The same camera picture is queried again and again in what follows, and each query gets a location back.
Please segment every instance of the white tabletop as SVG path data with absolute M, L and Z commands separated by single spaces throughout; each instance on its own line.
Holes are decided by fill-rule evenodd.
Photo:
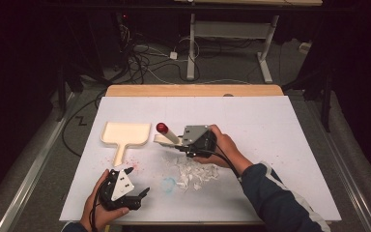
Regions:
M 100 140 L 106 122 L 151 123 L 148 142 L 126 150 L 123 164 L 112 166 L 116 149 Z M 302 195 L 325 220 L 341 217 L 304 137 L 288 97 L 104 97 L 60 216 L 79 220 L 84 202 L 105 168 L 133 166 L 128 176 L 135 185 L 129 195 L 150 187 L 138 211 L 117 219 L 121 224 L 257 223 L 261 222 L 230 169 L 218 168 L 218 180 L 201 189 L 183 190 L 175 158 L 185 154 L 153 142 L 156 124 L 174 133 L 186 125 L 217 124 L 253 162 L 270 164 L 283 183 Z

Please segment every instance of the white debris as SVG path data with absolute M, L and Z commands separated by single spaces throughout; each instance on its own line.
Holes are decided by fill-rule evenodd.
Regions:
M 214 164 L 201 164 L 186 156 L 174 158 L 171 163 L 179 168 L 180 178 L 177 185 L 181 189 L 188 189 L 192 180 L 194 180 L 192 184 L 195 190 L 203 187 L 210 179 L 217 180 L 218 169 Z

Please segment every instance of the gray carpet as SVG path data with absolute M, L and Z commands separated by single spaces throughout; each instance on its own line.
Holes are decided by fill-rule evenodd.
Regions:
M 283 85 L 296 78 L 305 58 L 305 55 L 298 52 L 299 45 L 299 42 L 292 41 L 282 46 L 274 44 L 271 47 L 267 60 L 275 84 Z M 170 49 L 158 44 L 149 44 L 149 46 L 165 54 L 168 54 L 170 51 Z M 216 55 L 215 50 L 201 50 L 200 57 L 197 58 L 200 75 L 195 83 L 207 83 L 210 81 L 215 81 L 213 84 L 241 84 L 241 82 L 237 81 L 250 84 L 264 83 L 261 72 L 258 69 L 258 63 L 256 62 L 256 51 L 260 49 L 261 43 L 253 42 L 249 47 L 224 50 L 219 55 Z M 213 55 L 216 56 L 214 58 L 204 58 Z M 156 56 L 147 57 L 149 57 L 152 63 L 164 59 Z M 186 76 L 186 63 L 171 63 L 179 65 L 181 76 Z M 151 66 L 149 69 L 152 70 L 157 67 L 159 65 Z M 105 67 L 104 69 L 108 77 L 116 73 L 113 71 L 113 67 Z M 72 109 L 73 112 L 76 112 L 86 103 L 93 101 L 104 90 L 102 86 L 93 82 L 90 78 L 83 76 L 82 79 L 85 88 L 83 93 L 78 96 L 76 105 Z M 116 80 L 116 82 L 123 82 L 125 80 L 129 80 L 128 74 Z M 188 82 L 180 80 L 178 68 L 173 65 L 161 67 L 153 71 L 153 74 L 148 72 L 144 76 L 144 83 L 146 84 L 164 83 L 161 81 L 188 84 Z M 332 231 L 371 231 L 371 218 L 366 218 L 365 212 L 357 210 L 355 199 L 360 199 L 360 196 L 356 198 L 352 197 L 352 190 L 347 187 L 347 179 L 341 174 L 340 166 L 337 165 L 334 154 L 338 153 L 348 164 L 347 167 L 349 168 L 351 177 L 353 177 L 352 184 L 362 194 L 361 199 L 365 200 L 370 215 L 371 166 L 364 158 L 363 153 L 352 136 L 352 131 L 343 119 L 334 93 L 332 95 L 332 108 L 330 111 L 331 133 L 324 132 L 320 125 L 318 119 L 319 102 L 305 101 L 301 96 L 301 91 L 288 91 L 286 94 L 290 96 L 304 134 L 321 167 L 339 213 L 343 218 L 342 221 L 335 222 L 331 225 Z M 96 112 L 95 104 L 89 103 L 75 115 L 78 118 L 75 116 L 72 117 L 67 124 L 65 141 L 70 149 L 77 154 L 81 154 L 84 149 Z M 11 204 L 16 191 L 32 165 L 36 153 L 39 152 L 45 144 L 47 136 L 53 131 L 57 113 L 55 108 L 46 123 L 37 132 L 35 138 L 25 148 L 24 153 L 14 164 L 3 185 L 0 187 L 0 220 Z M 330 141 L 334 142 L 333 148 L 329 143 Z M 16 223 L 13 224 L 13 231 L 60 231 L 62 229 L 64 223 L 59 222 L 59 216 L 78 162 L 79 157 L 66 148 L 62 141 L 62 136 L 59 136 L 50 150 L 47 164 L 27 204 L 21 211 Z M 124 231 L 265 231 L 262 226 L 124 226 L 123 228 L 112 226 L 110 231 L 119 231 L 122 229 Z

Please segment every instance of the floor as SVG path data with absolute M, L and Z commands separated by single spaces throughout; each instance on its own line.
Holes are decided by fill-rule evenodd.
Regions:
M 196 59 L 198 79 L 185 81 L 186 63 L 165 61 L 172 49 L 159 43 L 143 43 L 137 51 L 146 51 L 141 63 L 149 63 L 142 76 L 128 72 L 116 83 L 123 84 L 264 84 L 256 61 L 256 52 L 262 48 L 260 41 L 227 40 L 200 41 L 200 53 Z M 283 45 L 273 43 L 267 58 L 273 83 L 284 85 L 295 80 L 306 55 L 300 53 L 300 42 L 291 41 Z M 181 52 L 179 60 L 186 59 Z M 114 76 L 118 70 L 104 62 L 106 77 Z M 61 231 L 59 221 L 66 196 L 71 185 L 79 154 L 84 149 L 91 123 L 96 116 L 98 97 L 104 87 L 88 76 L 82 76 L 84 90 L 81 94 L 70 94 L 66 117 L 56 122 L 59 110 L 54 107 L 36 136 L 19 156 L 0 187 L 0 231 Z M 293 108 L 300 120 L 303 132 L 321 167 L 333 199 L 337 204 L 341 221 L 333 222 L 332 231 L 371 231 L 371 166 L 360 151 L 352 131 L 344 120 L 340 105 L 332 93 L 330 111 L 331 132 L 325 132 L 319 121 L 320 103 L 305 101 L 301 91 L 287 91 Z M 14 199 L 17 192 L 26 191 L 25 177 L 34 174 L 24 201 Z M 12 202 L 23 202 L 11 205 Z M 15 213 L 8 209 L 17 209 Z M 266 231 L 263 226 L 117 226 L 108 231 Z

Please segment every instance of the sleeve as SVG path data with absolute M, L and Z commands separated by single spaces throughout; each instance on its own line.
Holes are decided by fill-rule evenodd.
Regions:
M 68 222 L 63 227 L 62 232 L 88 232 L 86 228 L 79 222 Z
M 330 231 L 322 217 L 303 197 L 288 190 L 267 163 L 249 166 L 242 179 L 243 193 L 268 231 Z

